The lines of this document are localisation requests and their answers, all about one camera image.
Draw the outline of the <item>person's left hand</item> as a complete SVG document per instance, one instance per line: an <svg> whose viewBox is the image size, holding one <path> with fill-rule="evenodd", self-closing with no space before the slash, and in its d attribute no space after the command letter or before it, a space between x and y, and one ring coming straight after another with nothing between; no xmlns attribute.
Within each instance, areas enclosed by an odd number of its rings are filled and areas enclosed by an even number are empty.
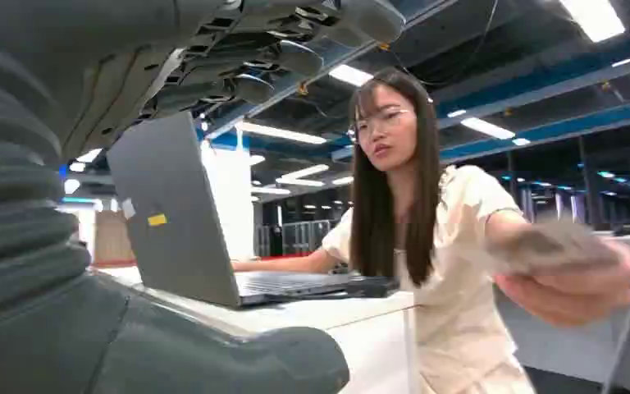
<svg viewBox="0 0 630 394"><path fill-rule="evenodd" d="M579 273L498 275L495 284L529 314L559 327L576 327L630 305L630 248L603 241L616 264Z"/></svg>

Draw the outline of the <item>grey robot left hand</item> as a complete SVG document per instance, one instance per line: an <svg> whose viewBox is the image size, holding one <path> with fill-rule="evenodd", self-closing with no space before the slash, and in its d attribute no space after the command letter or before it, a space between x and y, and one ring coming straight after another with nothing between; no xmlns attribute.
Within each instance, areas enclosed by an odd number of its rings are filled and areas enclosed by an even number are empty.
<svg viewBox="0 0 630 394"><path fill-rule="evenodd" d="M236 337L159 291L230 308L344 289L344 275L238 277L193 106L260 102L246 62L318 73L299 44L404 30L387 1L0 1L0 393L338 393L344 352L316 328ZM142 286L92 268L58 205L61 167L107 149Z"/></svg>

